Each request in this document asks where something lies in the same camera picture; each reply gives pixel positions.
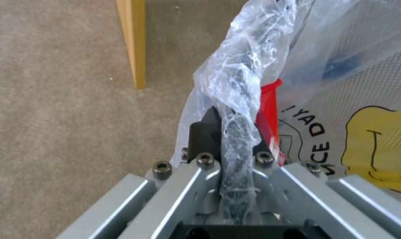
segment yellow smiley face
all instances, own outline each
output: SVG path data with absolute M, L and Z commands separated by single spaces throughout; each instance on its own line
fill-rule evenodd
M 376 186 L 401 192 L 401 110 L 369 106 L 347 124 L 342 164 Z

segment yellow wooden leg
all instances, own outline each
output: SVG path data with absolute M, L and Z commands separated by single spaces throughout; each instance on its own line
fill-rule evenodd
M 136 88 L 146 86 L 146 9 L 144 0 L 117 0 L 132 77 Z

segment black lettering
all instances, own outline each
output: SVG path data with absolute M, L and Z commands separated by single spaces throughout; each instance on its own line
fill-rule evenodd
M 297 117 L 298 115 L 305 114 L 305 113 L 308 113 L 308 112 L 309 111 L 304 111 L 303 109 L 300 109 L 299 112 L 296 113 L 295 115 L 292 115 L 292 117 Z
M 322 168 L 327 169 L 326 175 L 330 176 L 330 175 L 334 175 L 335 171 L 333 169 L 331 169 L 330 167 L 334 167 L 335 165 L 331 165 L 331 164 L 322 164 L 320 165 L 322 166 Z
M 319 148 L 316 145 L 313 145 L 313 152 L 320 152 L 329 150 L 329 142 L 326 142 L 326 147 L 323 148 L 323 144 L 319 144 Z
M 308 130 L 310 131 L 311 137 L 325 133 L 325 128 L 323 128 L 323 125 L 320 123 L 310 124 L 310 128 Z
M 313 160 L 316 163 L 324 163 L 324 162 L 326 162 L 326 160 L 328 160 L 328 153 L 327 152 L 323 153 L 323 159 L 322 160 L 316 160 L 314 158 L 315 155 L 316 155 L 315 153 L 311 154 L 310 159 Z
M 288 110 L 290 110 L 290 109 L 292 109 L 292 108 L 295 108 L 295 106 L 291 106 L 291 107 L 289 107 L 289 108 L 286 108 L 286 109 L 282 110 L 282 112 L 288 111 Z
M 314 115 L 308 115 L 308 116 L 304 116 L 299 118 L 298 120 L 302 120 L 304 121 L 305 125 L 311 123 L 311 121 L 313 121 L 316 117 Z

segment crumpled plastic wrap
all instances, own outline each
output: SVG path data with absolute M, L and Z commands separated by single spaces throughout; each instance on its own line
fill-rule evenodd
M 252 148 L 260 142 L 255 118 L 261 85 L 283 69 L 294 29 L 313 1 L 251 0 L 231 23 L 226 39 L 194 74 L 178 130 L 177 145 L 187 144 L 189 125 L 215 106 L 222 118 L 223 178 L 220 212 L 223 223 L 243 224 L 255 204 Z M 173 164 L 179 162 L 176 148 Z
M 370 12 L 381 8 L 375 11 L 380 16 L 362 20 L 369 6 Z M 248 1 L 219 49 L 194 73 L 172 164 L 179 165 L 190 124 L 215 106 L 222 118 L 221 223 L 248 223 L 255 207 L 252 148 L 260 142 L 254 125 L 260 87 L 281 76 L 279 101 L 299 102 L 332 79 L 348 77 L 396 50 L 401 50 L 401 1 Z

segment bolt head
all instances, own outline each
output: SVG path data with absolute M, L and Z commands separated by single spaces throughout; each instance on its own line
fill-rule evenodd
M 322 169 L 320 168 L 320 165 L 313 161 L 303 162 L 302 166 L 307 168 L 308 171 L 312 172 L 315 175 L 320 174 L 320 172 L 322 171 Z
M 153 176 L 158 180 L 166 180 L 173 173 L 173 167 L 168 161 L 158 161 L 152 167 Z
M 184 147 L 181 149 L 181 161 L 187 162 L 187 158 L 189 157 L 189 148 Z
M 273 165 L 275 158 L 267 151 L 260 151 L 255 155 L 255 161 L 262 168 L 270 168 Z
M 206 152 L 199 153 L 198 156 L 196 156 L 196 163 L 200 168 L 209 170 L 214 167 L 214 155 Z

